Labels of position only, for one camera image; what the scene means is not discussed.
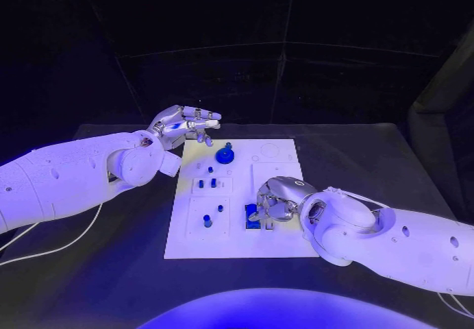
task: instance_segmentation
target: blue knob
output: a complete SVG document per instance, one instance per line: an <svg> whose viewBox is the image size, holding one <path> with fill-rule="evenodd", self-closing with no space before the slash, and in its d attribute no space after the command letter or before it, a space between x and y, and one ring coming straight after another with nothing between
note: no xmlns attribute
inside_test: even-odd
<svg viewBox="0 0 474 329"><path fill-rule="evenodd" d="M218 163L226 165L233 161L233 151L231 151L231 144L226 143L224 147L217 150L217 153L214 154L214 159Z"/></svg>
<svg viewBox="0 0 474 329"><path fill-rule="evenodd" d="M204 226L207 228L210 228L210 226L211 226L211 220L210 220L210 216L208 215L204 215Z"/></svg>

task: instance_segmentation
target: white robotic arm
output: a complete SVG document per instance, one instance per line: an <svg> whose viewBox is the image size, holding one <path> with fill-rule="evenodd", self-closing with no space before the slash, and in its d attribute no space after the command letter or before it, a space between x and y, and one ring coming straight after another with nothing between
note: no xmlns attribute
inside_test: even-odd
<svg viewBox="0 0 474 329"><path fill-rule="evenodd" d="M218 128L218 113L171 106L146 130L118 133L33 150L0 167L0 233L60 219L144 185L156 171L174 176L175 148L184 135L211 145L204 128Z"/></svg>
<svg viewBox="0 0 474 329"><path fill-rule="evenodd" d="M474 295L474 227L442 217L386 207L370 210L326 188L275 177L256 197L249 220L288 221L299 215L302 237L334 265L358 262L378 275L429 291Z"/></svg>

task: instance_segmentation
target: robotic hand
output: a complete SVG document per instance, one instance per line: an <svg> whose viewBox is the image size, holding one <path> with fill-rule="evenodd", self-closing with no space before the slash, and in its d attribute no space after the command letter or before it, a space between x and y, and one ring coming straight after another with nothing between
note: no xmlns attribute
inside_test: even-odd
<svg viewBox="0 0 474 329"><path fill-rule="evenodd" d="M377 204L370 210L357 201ZM316 191L290 177L263 183L249 220L289 221L334 265L358 262L378 275L429 291L474 295L474 227L442 217L388 208L335 188Z"/></svg>
<svg viewBox="0 0 474 329"><path fill-rule="evenodd" d="M205 128L218 113L171 106L146 130L86 138L33 150L0 167L0 233L83 212L135 186L156 171L174 176L180 158L167 152L195 138L207 146Z"/></svg>

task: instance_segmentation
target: white panel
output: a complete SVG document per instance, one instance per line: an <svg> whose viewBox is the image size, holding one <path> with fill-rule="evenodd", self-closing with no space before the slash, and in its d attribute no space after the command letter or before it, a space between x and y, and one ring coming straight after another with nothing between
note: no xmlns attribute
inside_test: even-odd
<svg viewBox="0 0 474 329"><path fill-rule="evenodd" d="M234 159L218 164L214 153L226 142ZM259 186L277 175L302 179L290 139L214 140L213 147L185 141L164 258L316 257L296 217L286 223L273 222L272 230L265 223L260 230L244 228L244 205L256 202ZM210 187L211 178L216 188ZM203 225L203 215L211 218L210 228Z"/></svg>

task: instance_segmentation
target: blue object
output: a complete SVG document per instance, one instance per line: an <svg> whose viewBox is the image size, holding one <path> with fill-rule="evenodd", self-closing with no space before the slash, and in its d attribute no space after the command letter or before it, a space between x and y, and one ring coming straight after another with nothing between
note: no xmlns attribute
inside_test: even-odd
<svg viewBox="0 0 474 329"><path fill-rule="evenodd" d="M210 216L208 215L204 215L204 226L207 228L210 228L210 226L211 226L211 220L210 220Z"/></svg>
<svg viewBox="0 0 474 329"><path fill-rule="evenodd" d="M231 144L226 143L224 147L217 150L217 153L214 154L214 159L218 163L226 165L233 161L233 151L231 151Z"/></svg>
<svg viewBox="0 0 474 329"><path fill-rule="evenodd" d="M244 228L249 230L259 229L259 221L249 221L249 216L254 212L256 212L256 205L246 204L244 205L244 218L246 218Z"/></svg>

